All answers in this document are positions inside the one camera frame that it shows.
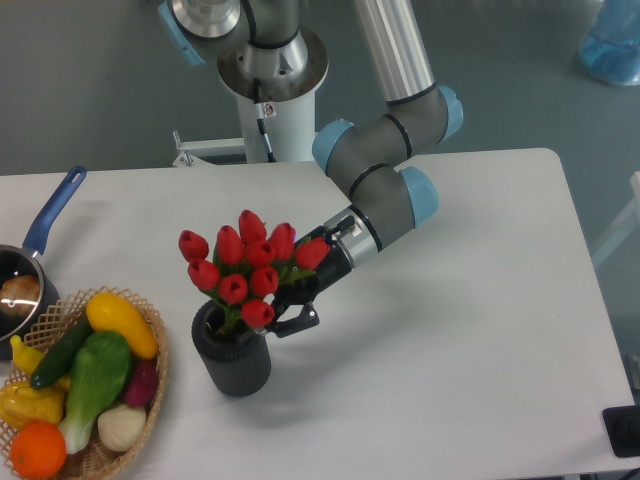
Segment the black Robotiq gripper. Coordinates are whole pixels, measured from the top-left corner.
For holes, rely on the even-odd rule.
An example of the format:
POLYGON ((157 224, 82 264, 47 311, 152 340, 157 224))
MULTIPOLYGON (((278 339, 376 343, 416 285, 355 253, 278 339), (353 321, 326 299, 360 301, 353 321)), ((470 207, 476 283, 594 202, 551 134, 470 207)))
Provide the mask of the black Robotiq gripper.
POLYGON ((313 270, 295 266, 286 282, 276 290, 271 303, 276 313, 284 313, 292 305, 302 305, 300 313, 290 319, 274 321, 266 327, 257 328, 255 332, 258 335, 273 333, 276 336, 291 336, 318 326, 320 319, 312 301, 318 294, 351 272, 352 266, 347 254, 338 246, 337 241, 329 236, 326 227, 316 227, 307 237, 311 240, 325 240, 329 252, 313 270))

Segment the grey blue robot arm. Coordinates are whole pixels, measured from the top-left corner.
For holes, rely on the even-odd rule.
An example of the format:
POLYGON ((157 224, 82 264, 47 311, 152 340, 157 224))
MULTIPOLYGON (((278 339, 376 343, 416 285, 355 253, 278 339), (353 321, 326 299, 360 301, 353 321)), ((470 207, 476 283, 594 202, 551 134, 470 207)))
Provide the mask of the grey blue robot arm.
POLYGON ((193 65, 213 61, 235 96, 240 149, 250 163, 314 161, 348 206, 296 238, 267 234, 251 214, 223 230, 211 261, 192 267, 197 286, 222 310, 214 327, 239 325, 287 336, 318 322, 315 297, 428 219, 438 207, 429 178, 408 165, 454 134, 463 109, 438 85, 407 1, 358 1, 387 112, 365 128, 336 120, 317 128, 315 93, 328 71, 320 38, 302 26, 294 1, 166 1, 159 16, 193 65))

